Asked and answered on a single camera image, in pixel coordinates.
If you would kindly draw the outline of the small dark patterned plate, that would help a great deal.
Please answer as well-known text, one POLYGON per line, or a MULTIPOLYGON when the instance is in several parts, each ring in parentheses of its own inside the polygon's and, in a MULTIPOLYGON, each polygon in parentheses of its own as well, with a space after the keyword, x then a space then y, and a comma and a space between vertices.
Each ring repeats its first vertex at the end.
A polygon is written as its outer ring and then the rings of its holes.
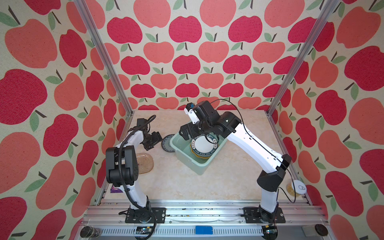
POLYGON ((174 148, 171 146, 171 139, 173 136, 174 136, 174 134, 167 135, 162 140, 162 148, 167 153, 174 153, 175 152, 174 148))

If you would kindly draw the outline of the yellow polka dot plate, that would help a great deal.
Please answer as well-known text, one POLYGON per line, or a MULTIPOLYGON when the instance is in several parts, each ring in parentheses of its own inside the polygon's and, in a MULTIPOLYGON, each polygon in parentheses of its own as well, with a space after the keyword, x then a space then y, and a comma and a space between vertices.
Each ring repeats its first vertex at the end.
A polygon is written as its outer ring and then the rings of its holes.
POLYGON ((209 158, 211 157, 211 156, 200 156, 200 155, 198 155, 198 154, 194 151, 192 145, 190 145, 190 149, 191 149, 191 153, 192 153, 194 156, 196 156, 197 158, 207 160, 207 159, 209 159, 209 158))

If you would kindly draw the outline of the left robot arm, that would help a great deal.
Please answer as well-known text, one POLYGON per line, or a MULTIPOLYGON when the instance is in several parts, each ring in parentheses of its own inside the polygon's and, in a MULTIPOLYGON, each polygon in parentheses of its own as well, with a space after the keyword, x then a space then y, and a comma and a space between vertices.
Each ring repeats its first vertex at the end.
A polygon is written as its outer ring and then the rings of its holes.
POLYGON ((152 115, 148 119, 138 119, 137 125, 129 129, 119 145, 106 150, 107 182, 125 192, 131 203, 128 214, 144 223, 148 223, 155 215, 148 196, 138 183, 139 164, 136 148, 143 145, 145 150, 149 151, 163 140, 159 132, 149 132, 150 123, 155 118, 156 115, 152 115))

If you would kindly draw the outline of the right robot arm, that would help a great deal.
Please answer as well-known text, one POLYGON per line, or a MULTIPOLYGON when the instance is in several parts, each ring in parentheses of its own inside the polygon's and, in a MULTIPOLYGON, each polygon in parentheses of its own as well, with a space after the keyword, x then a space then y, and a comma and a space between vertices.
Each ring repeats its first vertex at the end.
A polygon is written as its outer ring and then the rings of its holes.
POLYGON ((263 223, 273 223, 276 219, 279 203, 278 189, 292 157, 274 151, 251 133, 242 117, 232 112, 219 114, 209 101, 198 104, 188 103, 184 112, 191 122, 180 127, 179 134, 184 140, 214 134, 236 144, 251 156, 261 167, 257 183, 262 189, 262 199, 257 211, 257 218, 263 223))

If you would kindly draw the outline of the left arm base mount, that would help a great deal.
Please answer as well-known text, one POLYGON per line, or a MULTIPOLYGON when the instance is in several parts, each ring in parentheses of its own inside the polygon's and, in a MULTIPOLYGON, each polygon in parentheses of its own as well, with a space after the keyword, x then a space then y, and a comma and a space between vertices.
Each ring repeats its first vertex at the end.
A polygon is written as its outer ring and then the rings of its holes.
POLYGON ((163 224, 166 217, 166 208, 151 208, 151 214, 144 210, 133 210, 129 208, 126 212, 125 223, 127 224, 163 224))

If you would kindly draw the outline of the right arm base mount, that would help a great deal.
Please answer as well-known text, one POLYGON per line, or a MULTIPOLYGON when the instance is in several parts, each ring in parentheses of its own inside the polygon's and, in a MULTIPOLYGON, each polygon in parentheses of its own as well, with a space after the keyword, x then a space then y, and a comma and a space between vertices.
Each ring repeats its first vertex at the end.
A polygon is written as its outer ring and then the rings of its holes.
POLYGON ((273 224, 286 223, 285 215, 281 208, 277 207, 273 213, 262 208, 243 208, 243 214, 247 224, 273 224))

